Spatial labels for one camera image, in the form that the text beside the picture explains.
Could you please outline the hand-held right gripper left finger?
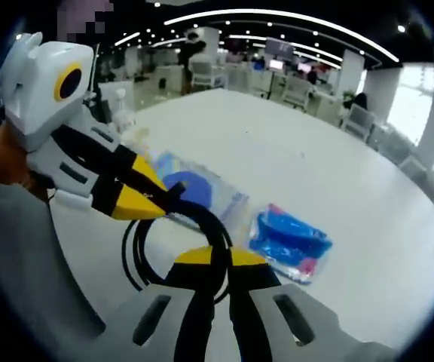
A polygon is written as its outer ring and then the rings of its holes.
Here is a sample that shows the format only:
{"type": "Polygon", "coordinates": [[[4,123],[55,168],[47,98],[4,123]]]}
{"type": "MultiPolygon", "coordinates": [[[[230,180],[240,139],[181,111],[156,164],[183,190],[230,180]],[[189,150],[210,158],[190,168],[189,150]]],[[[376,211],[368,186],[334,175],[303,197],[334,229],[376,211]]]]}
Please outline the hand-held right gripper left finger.
{"type": "Polygon", "coordinates": [[[124,303],[96,341],[97,361],[202,361],[214,316],[214,247],[181,254],[164,284],[124,303]]]}

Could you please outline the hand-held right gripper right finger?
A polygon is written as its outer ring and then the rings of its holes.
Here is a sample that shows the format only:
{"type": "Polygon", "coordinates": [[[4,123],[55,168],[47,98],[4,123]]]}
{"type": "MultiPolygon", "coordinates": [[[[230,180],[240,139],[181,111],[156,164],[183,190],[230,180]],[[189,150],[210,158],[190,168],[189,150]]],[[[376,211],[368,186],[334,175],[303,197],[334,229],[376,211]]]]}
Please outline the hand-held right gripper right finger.
{"type": "Polygon", "coordinates": [[[360,342],[338,316],[294,284],[281,284],[265,259],[231,248],[230,316],[243,361],[382,361],[384,347],[360,342]]]}

